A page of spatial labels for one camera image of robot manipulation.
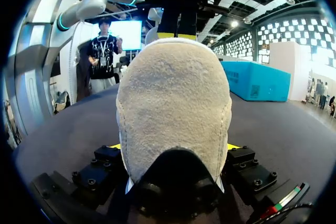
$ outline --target cable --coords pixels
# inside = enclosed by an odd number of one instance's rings
[[[313,208],[314,205],[312,203],[301,203],[301,204],[296,204],[295,206],[293,207],[287,207],[287,208],[284,208],[283,210],[271,215],[271,216],[268,216],[268,217],[265,217],[264,219],[260,219],[260,220],[257,220],[256,222],[254,222],[253,224],[262,224],[262,223],[265,223],[266,221],[270,220],[270,219],[273,219],[275,217],[278,217],[279,215],[281,214],[284,214],[285,212],[289,212],[289,211],[292,211],[294,209],[299,209],[299,208]]]

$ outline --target patterned wall panel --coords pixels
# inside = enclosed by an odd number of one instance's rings
[[[225,45],[226,56],[239,57],[246,60],[253,60],[253,40],[249,31]]]
[[[311,60],[336,67],[336,37],[331,24],[323,19],[295,18],[260,26],[257,28],[257,40],[259,63],[269,63],[270,51],[263,46],[295,41]]]
[[[224,45],[214,47],[213,51],[217,55],[224,55]]]

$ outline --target black t-shirt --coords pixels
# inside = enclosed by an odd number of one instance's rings
[[[99,60],[96,66],[91,65],[91,79],[113,77],[113,52],[118,54],[117,38],[114,36],[98,36],[91,41],[87,54]]]

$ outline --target black table surface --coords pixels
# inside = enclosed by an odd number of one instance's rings
[[[118,84],[66,108],[26,137],[14,152],[16,166],[29,183],[58,171],[71,180],[102,145],[119,143],[116,122]],[[308,182],[305,201],[316,199],[336,157],[336,134],[290,102],[246,102],[234,94],[231,144],[247,145],[279,179]]]

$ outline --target badge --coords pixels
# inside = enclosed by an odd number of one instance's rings
[[[105,67],[106,65],[107,65],[106,58],[105,57],[101,57],[100,58],[100,66],[101,67]]]

